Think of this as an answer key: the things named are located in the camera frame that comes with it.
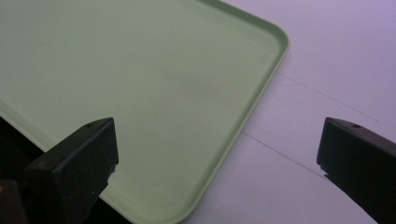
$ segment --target tray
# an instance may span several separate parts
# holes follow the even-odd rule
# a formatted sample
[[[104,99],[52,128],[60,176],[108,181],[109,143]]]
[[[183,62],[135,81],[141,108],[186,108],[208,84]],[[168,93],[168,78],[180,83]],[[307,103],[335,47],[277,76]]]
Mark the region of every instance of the tray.
[[[133,223],[193,210],[289,48],[218,1],[9,0],[0,15],[1,117],[44,151],[113,117],[101,198]]]

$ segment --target tray surface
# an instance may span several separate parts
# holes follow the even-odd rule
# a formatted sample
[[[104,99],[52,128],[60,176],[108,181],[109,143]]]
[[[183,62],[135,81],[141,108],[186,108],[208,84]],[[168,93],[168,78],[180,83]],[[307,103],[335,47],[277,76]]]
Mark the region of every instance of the tray surface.
[[[289,48],[217,1],[9,0],[0,16],[1,117],[44,151],[113,117],[101,198],[133,223],[192,211]]]

